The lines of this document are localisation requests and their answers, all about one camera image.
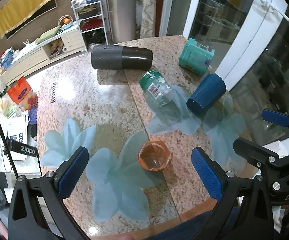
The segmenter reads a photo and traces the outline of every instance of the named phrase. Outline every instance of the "blue cup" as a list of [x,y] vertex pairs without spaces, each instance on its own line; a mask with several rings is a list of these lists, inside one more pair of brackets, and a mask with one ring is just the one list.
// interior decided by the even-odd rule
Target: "blue cup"
[[187,107],[196,116],[202,116],[224,95],[225,91],[226,86],[222,78],[216,74],[209,74],[190,96]]

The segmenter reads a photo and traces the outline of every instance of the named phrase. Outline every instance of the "cushion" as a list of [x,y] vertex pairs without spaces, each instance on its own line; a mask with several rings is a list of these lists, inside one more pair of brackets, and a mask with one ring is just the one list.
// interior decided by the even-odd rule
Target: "cushion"
[[41,42],[55,36],[57,34],[57,32],[59,31],[59,26],[54,27],[51,30],[48,30],[47,32],[43,33],[39,38],[37,38],[36,40],[36,44],[40,44]]

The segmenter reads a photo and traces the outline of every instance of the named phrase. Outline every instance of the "orange cup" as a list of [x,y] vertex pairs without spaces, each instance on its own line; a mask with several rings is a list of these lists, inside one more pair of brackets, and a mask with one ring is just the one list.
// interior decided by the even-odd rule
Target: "orange cup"
[[138,161],[147,171],[164,169],[171,158],[171,153],[163,141],[148,141],[138,153]]

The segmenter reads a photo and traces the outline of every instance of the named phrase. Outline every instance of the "blue flower pattern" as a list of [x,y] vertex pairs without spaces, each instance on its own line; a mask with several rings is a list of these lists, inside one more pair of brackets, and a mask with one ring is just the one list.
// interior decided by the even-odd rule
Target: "blue flower pattern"
[[211,137],[211,159],[217,161],[224,170],[242,171],[246,160],[235,153],[233,142],[246,130],[246,124],[241,116],[233,112],[233,101],[224,98],[222,113],[211,107],[202,124],[206,135]]
[[76,121],[67,119],[63,134],[56,130],[49,130],[45,133],[46,153],[41,157],[41,165],[48,168],[58,168],[61,163],[70,159],[74,152],[83,146],[89,153],[94,143],[96,125],[83,131]]
[[131,221],[148,219],[149,202],[141,188],[159,185],[164,178],[160,171],[146,171],[138,162],[138,151],[147,141],[147,135],[135,133],[118,157],[101,148],[90,159],[86,176],[95,184],[92,210],[97,222],[109,220],[116,213]]

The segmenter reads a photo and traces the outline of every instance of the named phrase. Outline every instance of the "barcode label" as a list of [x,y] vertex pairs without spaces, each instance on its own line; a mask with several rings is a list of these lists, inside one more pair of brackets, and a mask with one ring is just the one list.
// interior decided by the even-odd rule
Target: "barcode label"
[[151,84],[148,87],[148,91],[151,93],[151,95],[153,95],[154,98],[157,98],[158,96],[162,95],[159,89],[154,84]]
[[207,58],[206,62],[203,64],[204,67],[208,67],[210,65],[211,59]]

